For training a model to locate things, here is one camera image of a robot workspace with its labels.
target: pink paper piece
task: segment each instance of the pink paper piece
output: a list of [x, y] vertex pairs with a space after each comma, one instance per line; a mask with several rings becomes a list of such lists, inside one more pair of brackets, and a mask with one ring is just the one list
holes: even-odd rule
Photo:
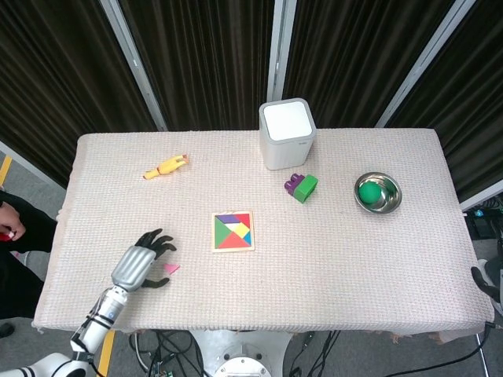
[[173, 274], [179, 268], [180, 265], [170, 265], [169, 263], [164, 263], [164, 270], [170, 275]]

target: green ball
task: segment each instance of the green ball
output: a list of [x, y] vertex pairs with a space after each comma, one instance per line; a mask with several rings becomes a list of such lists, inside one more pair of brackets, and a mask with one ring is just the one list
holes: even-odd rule
[[358, 188], [358, 196], [363, 203], [373, 204], [380, 199], [381, 189], [375, 182], [365, 182]]

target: white box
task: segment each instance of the white box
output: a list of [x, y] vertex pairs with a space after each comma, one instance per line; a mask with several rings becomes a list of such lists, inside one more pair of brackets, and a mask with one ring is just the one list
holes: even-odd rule
[[267, 169], [298, 167], [316, 136], [309, 105], [302, 98], [260, 106], [260, 149]]

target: purple block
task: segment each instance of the purple block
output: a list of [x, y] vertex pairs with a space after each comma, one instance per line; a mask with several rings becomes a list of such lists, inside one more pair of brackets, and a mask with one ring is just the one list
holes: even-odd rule
[[304, 178], [305, 177], [302, 174], [292, 174], [290, 181], [285, 182], [285, 189], [286, 191], [288, 191], [288, 194], [293, 196], [293, 192], [296, 190], [297, 186], [300, 185], [300, 182], [302, 182]]
[[217, 219], [224, 224], [232, 224], [234, 222], [241, 222], [233, 214], [217, 214]]

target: red triangle piece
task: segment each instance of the red triangle piece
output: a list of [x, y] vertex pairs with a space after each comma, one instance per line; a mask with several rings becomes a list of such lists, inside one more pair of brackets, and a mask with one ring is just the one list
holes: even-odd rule
[[250, 214], [234, 214], [234, 217], [250, 228]]
[[219, 244], [218, 249], [231, 249], [235, 247], [250, 247], [250, 245], [236, 233], [232, 232]]

